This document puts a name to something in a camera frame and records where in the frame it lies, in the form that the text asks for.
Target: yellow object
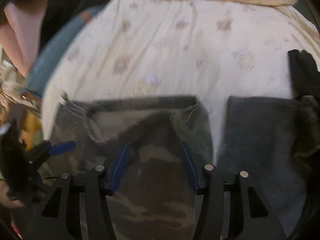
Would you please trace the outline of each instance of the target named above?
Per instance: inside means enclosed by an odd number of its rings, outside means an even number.
[[[26,150],[30,150],[33,147],[33,138],[35,132],[41,129],[41,122],[37,116],[32,112],[27,111],[22,130],[20,131],[20,138],[24,140],[26,144]]]

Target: camouflage pants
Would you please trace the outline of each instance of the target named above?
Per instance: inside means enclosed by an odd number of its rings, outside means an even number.
[[[116,194],[107,197],[118,240],[191,239],[195,195],[181,164],[188,140],[211,163],[207,113],[191,97],[141,98],[60,106],[51,140],[74,140],[76,150],[54,156],[43,176],[78,174],[102,164],[122,142],[136,143]]]

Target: metal rivet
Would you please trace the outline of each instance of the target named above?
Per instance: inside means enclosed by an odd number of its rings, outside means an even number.
[[[104,170],[104,166],[103,165],[98,165],[96,167],[96,171],[103,171]]]
[[[246,171],[241,171],[240,176],[243,178],[247,178],[249,176],[249,174]]]
[[[67,179],[67,178],[69,178],[69,176],[70,176],[70,174],[67,172],[64,172],[61,174],[61,178],[63,178],[63,179]]]
[[[206,165],[204,166],[204,168],[205,168],[207,171],[212,171],[212,170],[214,169],[214,166],[211,165],[211,164],[206,164]]]

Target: teal fabric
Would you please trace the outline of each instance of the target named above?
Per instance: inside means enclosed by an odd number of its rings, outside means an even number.
[[[85,11],[94,17],[104,8],[104,6],[105,5],[94,6]],[[78,32],[86,24],[87,23],[81,16],[76,16],[51,38],[47,45],[42,49],[38,59],[33,65],[27,77],[25,87],[20,89],[21,94],[28,91],[34,96],[42,97],[47,81],[58,65],[62,55]]]

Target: white bedsheet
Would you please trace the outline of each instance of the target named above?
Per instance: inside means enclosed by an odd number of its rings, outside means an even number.
[[[292,98],[287,51],[319,65],[316,28],[296,0],[112,0],[73,41],[47,84],[49,138],[61,95],[70,100],[196,95],[209,112],[217,160],[230,95]]]

